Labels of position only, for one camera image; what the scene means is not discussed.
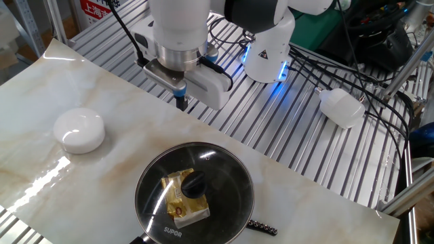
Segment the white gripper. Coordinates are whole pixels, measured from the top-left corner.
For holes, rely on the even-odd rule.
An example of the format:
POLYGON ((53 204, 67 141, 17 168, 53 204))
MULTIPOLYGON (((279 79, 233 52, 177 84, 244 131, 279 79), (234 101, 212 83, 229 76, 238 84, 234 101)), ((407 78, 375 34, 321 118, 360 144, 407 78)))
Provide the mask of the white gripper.
POLYGON ((166 49, 154 39, 151 23, 137 24, 132 34, 149 61, 143 67, 145 75, 174 95, 176 108, 185 111, 189 96, 214 110, 228 102, 233 81, 221 66, 207 59, 209 53, 218 53, 212 44, 185 52, 166 49))

